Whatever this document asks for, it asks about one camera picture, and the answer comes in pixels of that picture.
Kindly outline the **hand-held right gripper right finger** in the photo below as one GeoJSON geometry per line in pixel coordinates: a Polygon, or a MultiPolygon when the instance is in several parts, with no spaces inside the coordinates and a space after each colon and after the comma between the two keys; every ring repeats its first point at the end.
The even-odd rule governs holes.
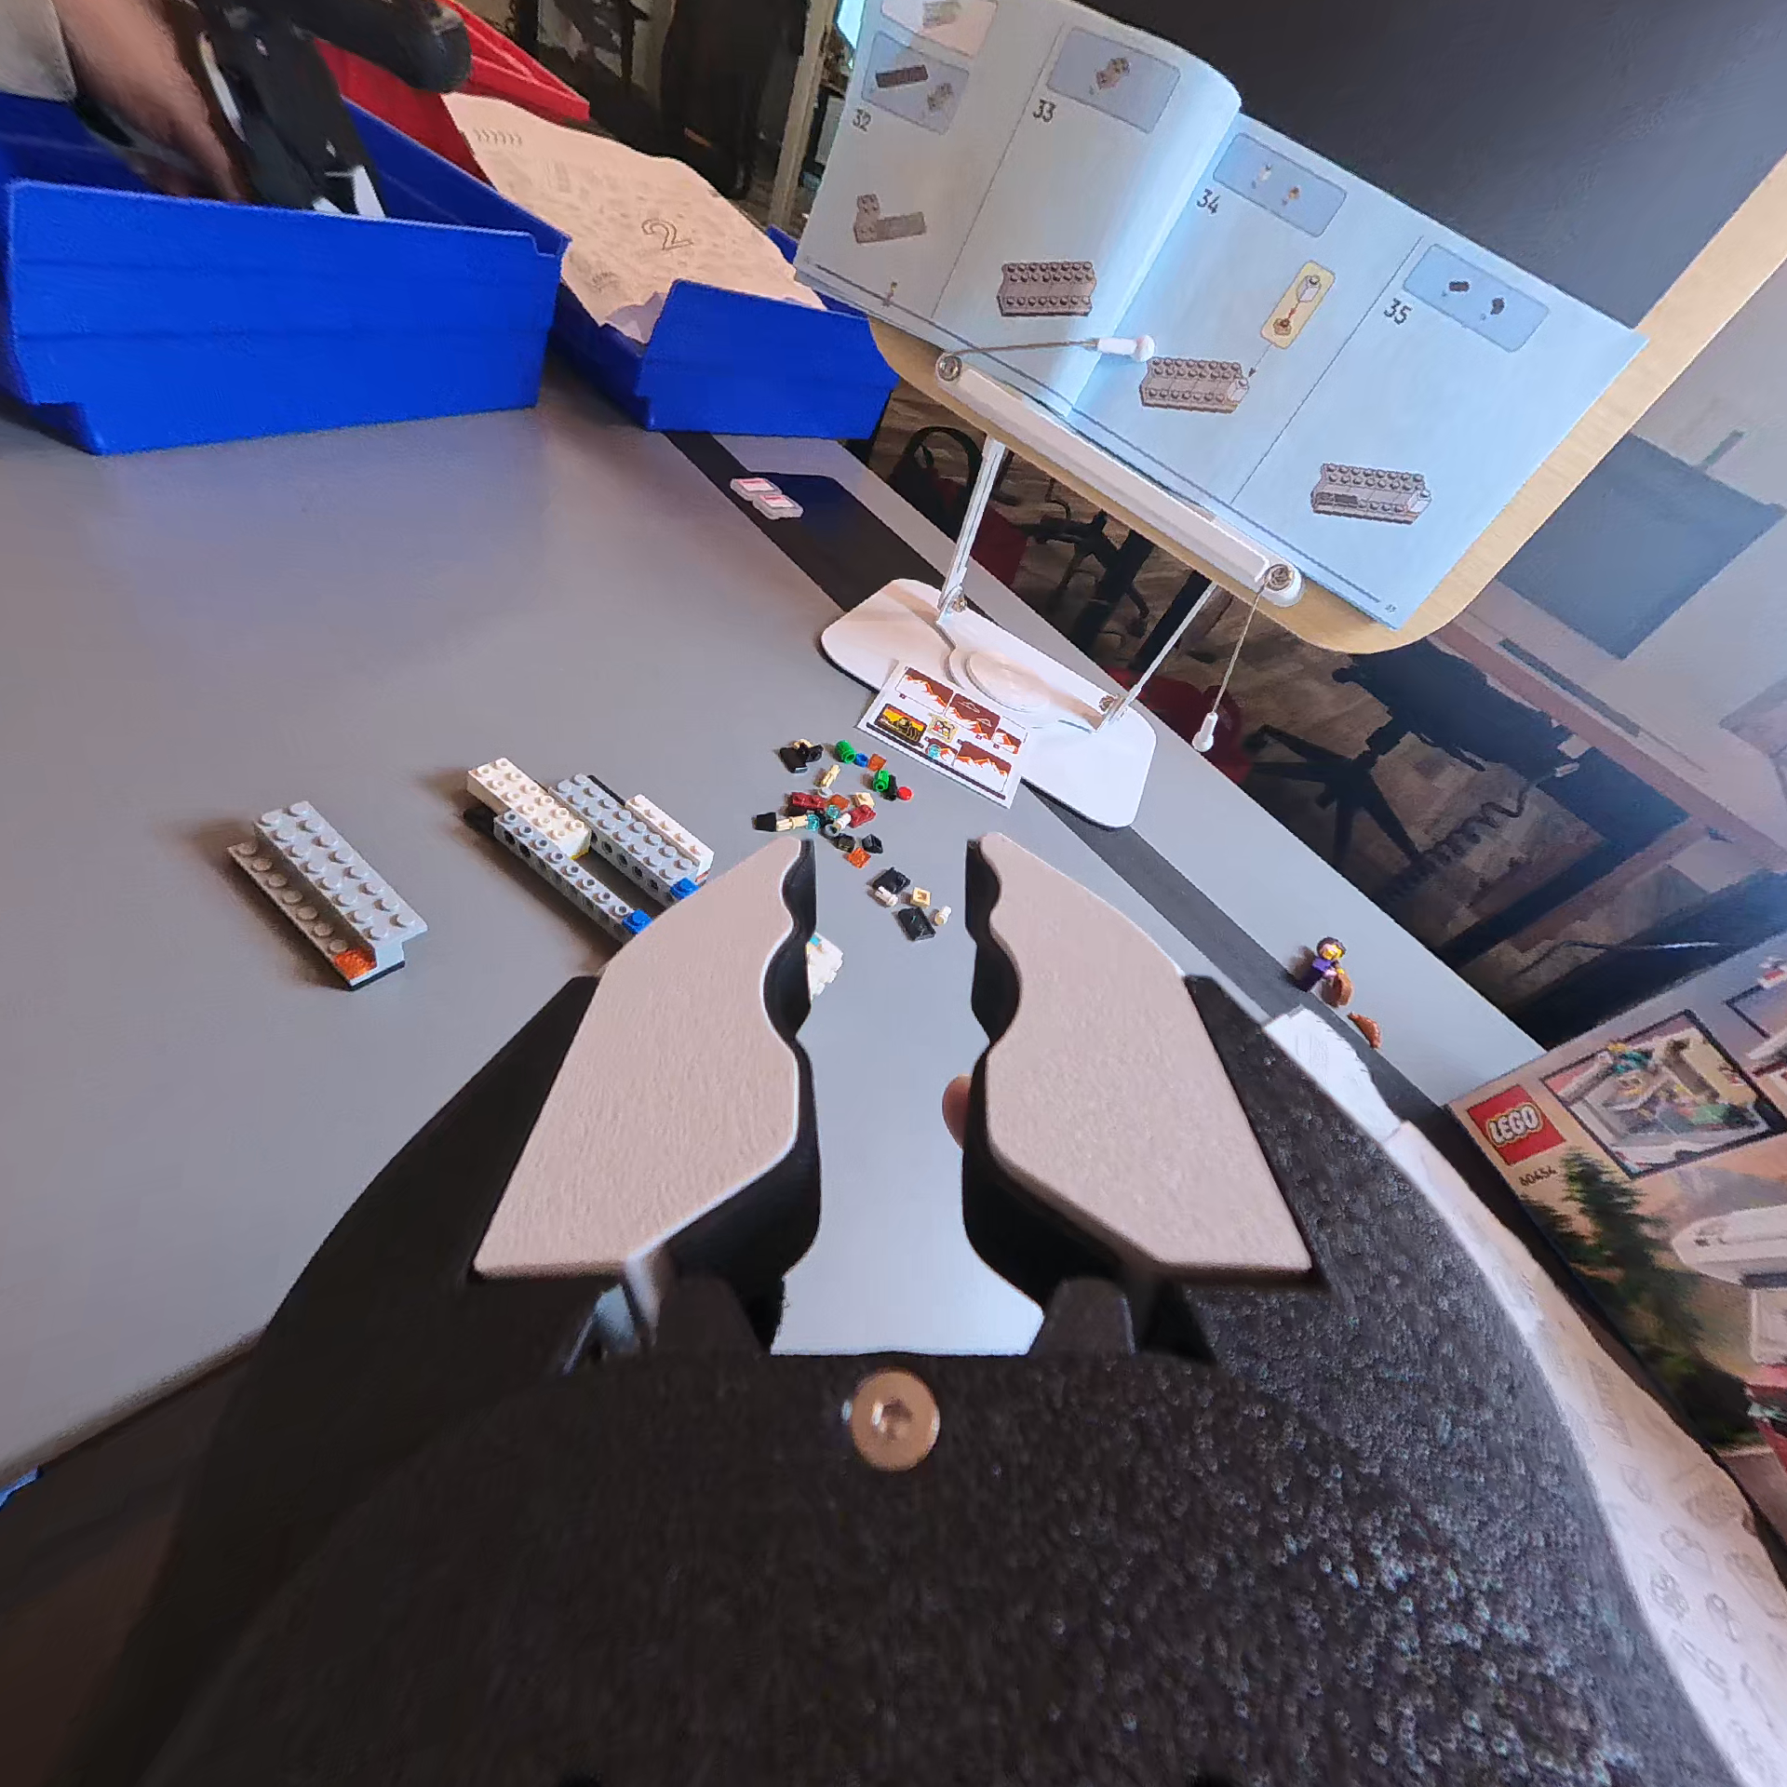
{"type": "Polygon", "coordinates": [[[1312,1271],[1175,959],[1007,834],[970,842],[974,1061],[963,1220],[1012,1284],[1312,1271]]]}

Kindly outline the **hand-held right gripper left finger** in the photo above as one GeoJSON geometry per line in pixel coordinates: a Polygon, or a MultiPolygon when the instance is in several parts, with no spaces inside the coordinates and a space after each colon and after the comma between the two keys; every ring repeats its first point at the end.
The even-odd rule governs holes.
{"type": "Polygon", "coordinates": [[[813,847],[771,838],[607,963],[474,1271],[776,1282],[817,1232],[813,847]]]}

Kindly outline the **large blue plastic bin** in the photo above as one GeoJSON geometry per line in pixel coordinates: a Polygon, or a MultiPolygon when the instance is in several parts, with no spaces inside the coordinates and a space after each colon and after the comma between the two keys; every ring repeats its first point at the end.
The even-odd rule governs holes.
{"type": "Polygon", "coordinates": [[[3,96],[3,398],[91,454],[532,407],[565,235],[348,111],[387,218],[158,194],[3,96]]]}

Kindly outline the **grey lego plate assembly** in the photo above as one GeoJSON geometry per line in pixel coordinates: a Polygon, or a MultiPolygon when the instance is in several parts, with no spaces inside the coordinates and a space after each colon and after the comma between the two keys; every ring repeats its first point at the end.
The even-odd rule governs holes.
{"type": "Polygon", "coordinates": [[[311,802],[300,800],[257,817],[252,836],[235,841],[227,857],[282,915],[301,942],[327,962],[343,948],[375,953],[379,970],[366,987],[406,965],[406,948],[425,921],[311,802]]]}

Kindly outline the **white grey blue lego build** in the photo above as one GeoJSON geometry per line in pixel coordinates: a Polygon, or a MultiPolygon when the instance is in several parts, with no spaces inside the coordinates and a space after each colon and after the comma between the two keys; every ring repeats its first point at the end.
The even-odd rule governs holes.
{"type": "Polygon", "coordinates": [[[703,885],[713,853],[645,795],[618,798],[592,774],[547,787],[497,757],[471,766],[468,824],[617,944],[703,885]]]}

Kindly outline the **pile of small lego pieces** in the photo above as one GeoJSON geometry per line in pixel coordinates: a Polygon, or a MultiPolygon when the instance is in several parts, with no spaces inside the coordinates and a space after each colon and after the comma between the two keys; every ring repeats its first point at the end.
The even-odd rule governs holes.
{"type": "Polygon", "coordinates": [[[750,817],[762,834],[811,834],[850,865],[865,898],[892,913],[910,942],[927,942],[951,924],[951,909],[916,878],[886,859],[881,834],[888,817],[910,804],[912,787],[892,760],[850,741],[818,745],[796,737],[779,746],[787,774],[805,781],[790,787],[770,811],[750,817]]]}

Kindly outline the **lego sticker sheet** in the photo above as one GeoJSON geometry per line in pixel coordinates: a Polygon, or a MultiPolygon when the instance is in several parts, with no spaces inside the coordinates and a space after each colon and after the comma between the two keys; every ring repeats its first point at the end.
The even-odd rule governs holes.
{"type": "Polygon", "coordinates": [[[955,784],[1011,808],[1031,725],[939,674],[898,661],[859,728],[955,784]]]}

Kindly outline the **lego set cardboard box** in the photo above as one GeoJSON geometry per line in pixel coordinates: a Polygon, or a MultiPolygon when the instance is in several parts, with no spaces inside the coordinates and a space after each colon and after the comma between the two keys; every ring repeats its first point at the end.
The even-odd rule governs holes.
{"type": "Polygon", "coordinates": [[[1448,1109],[1602,1320],[1783,1529],[1783,934],[1448,1109]]]}

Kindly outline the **open lego instruction booklet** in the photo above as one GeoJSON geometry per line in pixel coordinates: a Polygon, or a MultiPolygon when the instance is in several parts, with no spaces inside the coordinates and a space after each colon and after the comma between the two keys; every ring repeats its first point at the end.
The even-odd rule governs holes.
{"type": "Polygon", "coordinates": [[[1644,342],[1081,3],[864,3],[796,270],[1242,590],[1388,628],[1644,342]]]}

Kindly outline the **red plastic bin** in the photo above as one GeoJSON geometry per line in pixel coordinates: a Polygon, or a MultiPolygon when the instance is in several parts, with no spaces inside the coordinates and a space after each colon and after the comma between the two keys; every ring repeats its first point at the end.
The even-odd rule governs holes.
{"type": "MultiPolygon", "coordinates": [[[[469,98],[494,98],[554,124],[590,124],[590,101],[547,72],[510,39],[480,14],[448,3],[464,21],[471,45],[471,74],[464,88],[469,98]]],[[[415,143],[435,143],[453,133],[456,120],[440,96],[421,93],[361,55],[321,42],[318,55],[332,71],[343,98],[375,118],[397,127],[415,143]]]]}

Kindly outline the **numbered white paper bag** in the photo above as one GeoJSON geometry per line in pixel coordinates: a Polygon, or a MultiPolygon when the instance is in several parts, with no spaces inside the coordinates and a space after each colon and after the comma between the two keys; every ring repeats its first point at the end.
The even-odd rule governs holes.
{"type": "Polygon", "coordinates": [[[683,161],[536,118],[497,98],[447,96],[479,167],[567,241],[564,283],[597,326],[647,344],[677,283],[821,310],[746,213],[683,161]]]}

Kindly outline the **white wooden book stand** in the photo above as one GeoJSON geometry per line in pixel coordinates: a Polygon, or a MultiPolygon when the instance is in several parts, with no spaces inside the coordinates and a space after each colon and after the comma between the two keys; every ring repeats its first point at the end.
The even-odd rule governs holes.
{"type": "MultiPolygon", "coordinates": [[[[1458,619],[1631,423],[1777,275],[1783,260],[1785,163],[1777,163],[1644,312],[1638,358],[1461,552],[1408,624],[1386,630],[1309,579],[1294,606],[1268,604],[1269,617],[1301,640],[1358,654],[1421,640],[1458,619]]],[[[1144,542],[1209,574],[1217,591],[1242,597],[1255,593],[1258,579],[1242,567],[1241,545],[1218,541],[1217,522],[1202,518],[1194,506],[1083,443],[1034,399],[980,373],[939,379],[933,369],[939,351],[933,344],[881,318],[870,320],[870,327],[899,379],[983,427],[995,444],[1015,448],[1105,509],[1144,542]]],[[[1138,706],[1141,689],[1114,692],[1089,671],[1068,670],[1064,648],[1030,644],[995,620],[967,613],[963,596],[939,620],[943,593],[933,581],[933,573],[886,581],[821,632],[818,651],[833,667],[871,689],[881,689],[898,664],[948,674],[955,682],[965,679],[978,654],[986,665],[1015,664],[1042,697],[1042,706],[1031,712],[1031,742],[1019,762],[1024,778],[1101,827],[1129,825],[1154,757],[1154,731],[1138,706]],[[965,646],[951,644],[945,624],[965,637],[965,646]]]]}

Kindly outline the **black office chair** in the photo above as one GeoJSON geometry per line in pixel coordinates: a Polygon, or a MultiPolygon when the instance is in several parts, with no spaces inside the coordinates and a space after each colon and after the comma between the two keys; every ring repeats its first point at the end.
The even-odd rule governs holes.
{"type": "Polygon", "coordinates": [[[1332,670],[1332,681],[1362,689],[1383,710],[1383,723],[1358,750],[1318,745],[1266,718],[1246,720],[1241,745],[1255,774],[1316,787],[1316,804],[1332,812],[1332,865],[1346,867],[1359,819],[1376,825],[1399,853],[1399,870],[1380,890],[1385,904],[1408,900],[1477,841],[1522,817],[1538,788],[1579,770],[1562,750],[1564,728],[1438,644],[1352,658],[1332,670]],[[1379,783],[1380,763],[1408,741],[1477,773],[1514,770],[1520,788],[1512,800],[1480,804],[1445,838],[1416,845],[1379,783]]]}

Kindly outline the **white printed paper bag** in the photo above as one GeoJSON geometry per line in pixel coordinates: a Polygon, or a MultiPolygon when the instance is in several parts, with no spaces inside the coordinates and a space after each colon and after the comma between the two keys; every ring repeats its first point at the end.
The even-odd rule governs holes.
{"type": "Polygon", "coordinates": [[[1737,1783],[1785,1783],[1785,1597],[1737,1485],[1617,1358],[1527,1243],[1379,1094],[1326,1019],[1266,1033],[1412,1179],[1526,1337],[1594,1485],[1622,1575],[1737,1783]]]}

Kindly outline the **dark monitor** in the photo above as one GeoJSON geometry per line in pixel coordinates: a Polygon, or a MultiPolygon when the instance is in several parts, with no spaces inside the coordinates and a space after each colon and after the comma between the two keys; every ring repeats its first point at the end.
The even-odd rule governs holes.
{"type": "Polygon", "coordinates": [[[1783,506],[1627,436],[1497,581],[1622,660],[1781,517],[1783,506]]]}

